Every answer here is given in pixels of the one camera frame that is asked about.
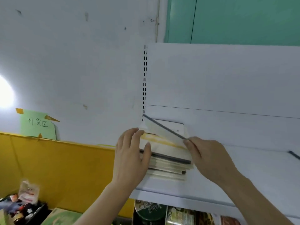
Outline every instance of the forearm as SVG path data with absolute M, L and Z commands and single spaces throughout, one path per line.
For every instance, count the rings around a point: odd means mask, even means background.
M 74 225 L 110 225 L 130 194 L 130 191 L 122 189 L 114 183 L 108 184 Z
M 225 193 L 243 214 L 249 225 L 292 224 L 275 206 L 273 206 L 242 174 L 222 186 Z

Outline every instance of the green cabinet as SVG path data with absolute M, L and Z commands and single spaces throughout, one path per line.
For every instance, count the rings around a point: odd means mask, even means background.
M 170 2 L 169 43 L 300 45 L 300 0 L 193 0 L 174 11 Z

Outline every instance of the light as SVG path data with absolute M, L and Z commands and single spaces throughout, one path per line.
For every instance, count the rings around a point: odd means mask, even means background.
M 0 108 L 8 108 L 13 105 L 14 92 L 7 81 L 0 76 Z

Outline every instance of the yellow wall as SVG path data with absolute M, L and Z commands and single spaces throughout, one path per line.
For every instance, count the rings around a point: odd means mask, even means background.
M 0 160 L 0 197 L 27 178 L 50 208 L 84 212 L 112 179 L 114 150 L 0 133 Z M 119 215 L 133 208 L 129 199 Z

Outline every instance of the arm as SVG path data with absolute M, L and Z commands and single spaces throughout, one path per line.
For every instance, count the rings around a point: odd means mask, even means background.
M 140 158 L 140 137 L 143 133 L 133 128 L 120 136 L 111 183 L 74 225 L 110 225 L 113 222 L 148 170 L 151 157 L 149 143 L 145 146 L 143 159 Z
M 184 141 L 193 162 L 206 178 L 220 186 L 250 225 L 292 223 L 235 167 L 222 144 L 191 137 Z

